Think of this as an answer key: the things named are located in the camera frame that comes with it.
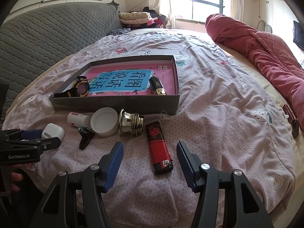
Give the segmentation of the person's left hand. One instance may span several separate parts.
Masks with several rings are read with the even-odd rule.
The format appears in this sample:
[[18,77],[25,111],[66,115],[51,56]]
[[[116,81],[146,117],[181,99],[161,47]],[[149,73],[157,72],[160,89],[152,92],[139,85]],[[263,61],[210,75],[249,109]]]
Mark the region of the person's left hand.
[[9,176],[9,188],[11,192],[19,192],[21,190],[17,184],[21,182],[24,178],[21,173],[15,172],[16,169],[20,169],[21,167],[22,164],[10,165],[5,167],[5,170],[8,172]]

